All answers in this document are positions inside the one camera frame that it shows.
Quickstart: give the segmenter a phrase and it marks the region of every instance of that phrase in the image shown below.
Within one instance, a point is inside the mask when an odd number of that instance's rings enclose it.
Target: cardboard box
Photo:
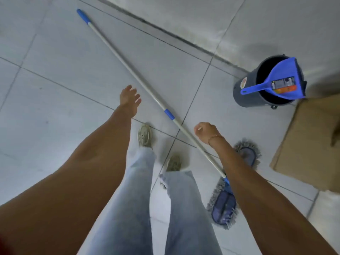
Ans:
[[[298,104],[270,167],[340,193],[340,94]]]

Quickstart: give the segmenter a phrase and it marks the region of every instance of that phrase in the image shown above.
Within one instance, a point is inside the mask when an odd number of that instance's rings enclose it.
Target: gray mop fringe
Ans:
[[[243,148],[251,148],[255,151],[256,153],[256,160],[252,166],[252,168],[254,170],[257,169],[257,166],[260,164],[260,161],[258,160],[260,157],[261,157],[261,152],[259,150],[259,148],[257,147],[256,144],[254,144],[252,141],[249,141],[247,139],[242,139],[241,141],[237,142],[235,145],[234,145],[234,149],[237,153],[240,152],[241,149]],[[229,230],[230,227],[235,224],[235,218],[236,216],[238,215],[239,213],[239,206],[238,204],[236,203],[236,206],[235,206],[235,209],[231,215],[231,218],[230,218],[230,221],[227,225],[220,225],[220,224],[217,224],[213,221],[212,217],[211,217],[211,212],[214,208],[214,205],[215,205],[215,202],[217,200],[217,197],[219,196],[219,194],[221,193],[221,191],[224,189],[224,186],[225,186],[225,181],[224,179],[221,177],[216,185],[216,188],[214,189],[214,192],[209,200],[209,203],[207,204],[207,207],[206,207],[206,210],[208,211],[208,214],[209,214],[209,218],[211,220],[211,222],[214,224],[214,225],[217,225],[219,227],[222,227],[226,230]]]

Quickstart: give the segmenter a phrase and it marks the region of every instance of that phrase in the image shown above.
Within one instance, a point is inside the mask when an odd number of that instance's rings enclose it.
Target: bracelet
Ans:
[[[211,145],[210,145],[210,141],[211,141],[211,139],[212,139],[213,137],[219,137],[219,138],[223,138],[223,139],[224,139],[224,137],[223,137],[222,135],[214,134],[214,135],[212,135],[212,136],[209,138],[209,140],[208,140],[209,146],[211,146]]]

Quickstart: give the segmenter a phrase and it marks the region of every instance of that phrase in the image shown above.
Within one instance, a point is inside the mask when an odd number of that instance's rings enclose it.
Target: person's left arm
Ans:
[[[13,254],[78,252],[124,176],[136,93],[125,88],[113,115],[62,167],[0,206],[0,238]]]

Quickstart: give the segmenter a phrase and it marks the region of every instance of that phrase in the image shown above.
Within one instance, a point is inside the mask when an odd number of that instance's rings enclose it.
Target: mop head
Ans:
[[[234,149],[241,155],[246,164],[256,169],[261,154],[255,144],[243,139],[236,143]],[[235,223],[238,206],[232,189],[224,178],[219,179],[206,209],[212,222],[219,227],[230,229]]]

